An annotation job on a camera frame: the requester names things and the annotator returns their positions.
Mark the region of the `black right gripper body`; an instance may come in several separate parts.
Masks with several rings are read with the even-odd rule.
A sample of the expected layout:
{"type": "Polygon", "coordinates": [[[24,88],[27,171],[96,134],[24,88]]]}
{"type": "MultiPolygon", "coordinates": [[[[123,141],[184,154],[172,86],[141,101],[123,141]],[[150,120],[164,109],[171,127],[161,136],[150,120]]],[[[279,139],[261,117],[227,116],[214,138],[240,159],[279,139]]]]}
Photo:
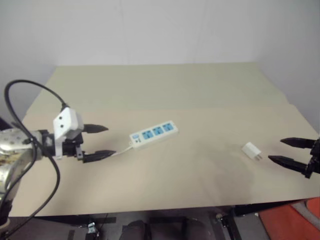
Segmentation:
{"type": "Polygon", "coordinates": [[[311,159],[304,171],[304,176],[309,179],[312,173],[320,173],[320,138],[308,140],[307,148],[310,149],[311,159]]]}

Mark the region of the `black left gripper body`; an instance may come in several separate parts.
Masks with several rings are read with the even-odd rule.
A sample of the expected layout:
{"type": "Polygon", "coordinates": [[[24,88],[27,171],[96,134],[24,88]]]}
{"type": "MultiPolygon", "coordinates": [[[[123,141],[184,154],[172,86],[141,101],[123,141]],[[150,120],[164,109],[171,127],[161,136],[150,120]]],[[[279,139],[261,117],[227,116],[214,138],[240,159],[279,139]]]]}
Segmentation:
{"type": "Polygon", "coordinates": [[[82,150],[83,130],[71,130],[62,143],[62,154],[67,157],[75,157],[79,161],[85,162],[85,152],[82,150]]]}

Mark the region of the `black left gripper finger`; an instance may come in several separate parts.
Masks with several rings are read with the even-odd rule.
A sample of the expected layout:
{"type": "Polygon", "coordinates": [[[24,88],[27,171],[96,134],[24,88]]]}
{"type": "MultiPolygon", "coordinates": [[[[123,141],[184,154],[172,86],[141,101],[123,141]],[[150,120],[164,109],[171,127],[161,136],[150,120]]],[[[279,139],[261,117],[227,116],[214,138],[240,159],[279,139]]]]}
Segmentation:
{"type": "Polygon", "coordinates": [[[115,153],[116,153],[116,151],[114,151],[114,150],[99,150],[99,151],[96,151],[95,153],[91,153],[91,154],[84,153],[82,162],[83,163],[92,163],[92,162],[100,161],[100,160],[106,159],[108,157],[111,157],[115,153]]]}
{"type": "Polygon", "coordinates": [[[98,124],[85,124],[83,128],[83,132],[88,134],[101,133],[108,130],[107,127],[98,124]]]}

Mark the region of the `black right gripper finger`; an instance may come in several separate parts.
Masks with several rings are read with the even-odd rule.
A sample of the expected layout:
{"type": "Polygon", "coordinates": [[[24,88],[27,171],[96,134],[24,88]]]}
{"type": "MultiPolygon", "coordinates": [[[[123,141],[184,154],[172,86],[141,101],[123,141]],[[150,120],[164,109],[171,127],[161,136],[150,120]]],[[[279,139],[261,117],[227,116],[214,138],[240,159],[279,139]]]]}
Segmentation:
{"type": "Polygon", "coordinates": [[[316,140],[299,138],[299,137],[287,137],[280,140],[281,143],[289,145],[294,148],[301,149],[313,149],[316,145],[316,140]]]}
{"type": "Polygon", "coordinates": [[[299,173],[303,174],[304,176],[308,175],[307,165],[305,163],[301,163],[301,162],[295,161],[292,158],[280,156],[280,155],[269,155],[268,158],[272,162],[274,162],[274,163],[276,163],[286,169],[290,169],[290,170],[299,172],[299,173]]]}

